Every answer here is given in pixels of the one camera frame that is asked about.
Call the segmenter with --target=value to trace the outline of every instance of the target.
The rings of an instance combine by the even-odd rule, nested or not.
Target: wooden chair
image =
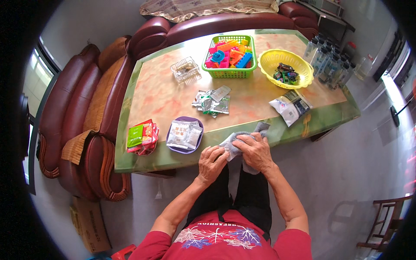
[[[400,219],[400,214],[403,208],[404,201],[412,199],[412,198],[413,198],[413,195],[403,197],[403,198],[390,199],[390,200],[373,201],[373,205],[376,205],[376,204],[379,205],[376,219],[374,220],[373,227],[371,228],[370,234],[368,235],[366,242],[358,242],[357,247],[371,248],[379,252],[383,252],[386,249],[388,243],[390,242],[393,234],[397,231],[397,229],[399,228],[402,222],[402,219]],[[380,216],[382,208],[387,208],[387,212],[386,212],[386,216],[384,217],[384,219],[379,220],[379,216]],[[391,215],[390,221],[387,221],[390,208],[393,208],[393,213]],[[388,222],[387,230],[384,233],[384,235],[382,235],[381,232],[383,231],[384,225],[387,222]],[[380,232],[378,234],[373,234],[375,227],[380,224],[382,224]],[[371,238],[381,238],[381,242],[369,243]]]

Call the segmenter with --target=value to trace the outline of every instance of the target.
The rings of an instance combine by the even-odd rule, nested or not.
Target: glass ashtray
[[[191,57],[187,57],[171,66],[171,70],[178,83],[199,74],[199,67]]]

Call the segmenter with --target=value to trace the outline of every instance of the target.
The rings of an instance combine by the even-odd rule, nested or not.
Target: cardboard box
[[[99,202],[90,202],[83,198],[72,197],[70,207],[72,224],[82,237],[84,246],[91,253],[111,249],[101,215]]]

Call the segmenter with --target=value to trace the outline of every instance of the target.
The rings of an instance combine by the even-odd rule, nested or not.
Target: red leather sofa
[[[168,46],[204,35],[247,29],[298,30],[306,38],[318,34],[316,15],[294,2],[279,6],[279,13],[221,13],[198,16],[172,24],[161,17],[148,20],[132,37],[132,54],[140,59]]]
[[[48,178],[58,178],[72,195],[90,201],[120,201],[131,189],[130,174],[114,173],[118,119],[136,61],[129,51],[130,38],[117,39],[103,52],[89,44],[72,57],[40,119],[41,171]]]

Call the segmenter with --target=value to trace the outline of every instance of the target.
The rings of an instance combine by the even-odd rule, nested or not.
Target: green plastic basket
[[[222,40],[237,40],[238,43],[241,43],[242,40],[248,41],[248,46],[251,47],[251,51],[253,53],[253,58],[251,59],[251,68],[249,69],[209,69],[205,66],[205,61],[208,60],[209,57],[212,56],[209,51],[207,51],[205,55],[204,61],[202,61],[202,69],[205,71],[208,71],[211,77],[213,78],[248,78],[254,69],[257,67],[257,57],[256,57],[256,51],[254,49],[254,39],[253,37],[249,35],[220,35],[215,36],[212,38],[211,44],[209,48],[212,48],[215,46],[215,43],[222,41]]]

